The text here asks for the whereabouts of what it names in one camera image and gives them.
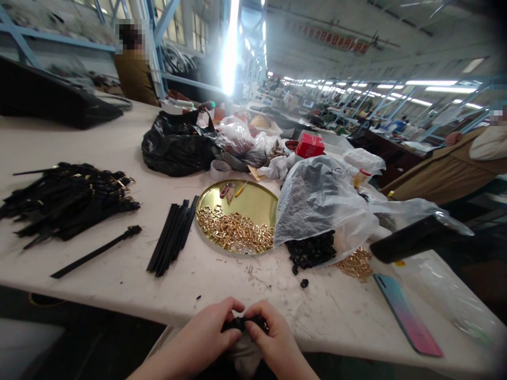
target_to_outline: pink phone case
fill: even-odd
[[[373,277],[414,350],[424,355],[443,357],[444,353],[408,303],[397,281],[381,274],[374,274]]]

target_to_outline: round metal tray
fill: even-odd
[[[227,204],[227,196],[225,196],[223,199],[220,198],[220,192],[227,184],[227,182],[235,183],[236,187],[234,189],[234,194],[236,194],[238,190],[241,189],[245,182],[247,183],[238,197],[232,197],[230,205]],[[202,193],[199,201],[197,202],[195,216],[197,219],[197,211],[199,211],[201,208],[209,206],[209,208],[213,210],[216,205],[220,205],[222,206],[222,211],[226,214],[237,212],[244,217],[252,219],[252,221],[257,225],[266,224],[268,227],[274,228],[277,204],[278,197],[258,183],[241,179],[228,179],[211,185],[204,191],[204,193]],[[202,231],[201,226],[199,226],[199,229],[207,239],[215,244],[214,240],[210,238],[209,233]],[[234,252],[232,250],[226,251],[243,255],[243,253]]]

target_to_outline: black hair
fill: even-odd
[[[119,35],[125,49],[135,49],[137,44],[142,43],[140,33],[131,24],[120,24]]]

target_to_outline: work table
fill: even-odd
[[[444,358],[419,355],[410,346],[375,281],[367,283],[343,274],[337,267],[301,271],[294,276],[284,246],[263,255],[226,254],[205,239],[194,222],[178,261],[161,278],[146,267],[161,233],[171,203],[200,195],[214,183],[208,173],[170,178],[143,162],[140,145],[159,108],[134,103],[124,116],[86,131],[30,118],[0,118],[2,138],[0,195],[34,181],[39,175],[12,173],[48,168],[58,162],[90,163],[110,171],[122,170],[136,180],[130,186],[137,212],[116,215],[68,242],[57,239],[22,252],[27,239],[11,220],[0,223],[0,284],[63,298],[181,326],[198,311],[227,296],[246,306],[267,299],[286,317],[303,351],[329,352],[456,373],[490,374],[491,356],[470,336],[444,317],[417,274],[400,277],[391,265],[373,259],[374,272],[395,277],[410,303],[444,352]],[[251,179],[235,172],[235,178]],[[280,182],[260,182],[274,194]],[[127,226],[143,230],[60,280],[50,274],[122,234]],[[466,292],[471,291],[434,253],[423,254]],[[309,286],[300,287],[306,278]],[[487,308],[498,333],[505,327]]]

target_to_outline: red banner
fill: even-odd
[[[287,20],[285,29],[294,35],[307,40],[328,45],[331,48],[343,51],[352,51],[358,55],[365,55],[370,47],[368,41],[354,37],[341,35],[335,32],[325,31],[318,27],[303,24],[295,20]]]

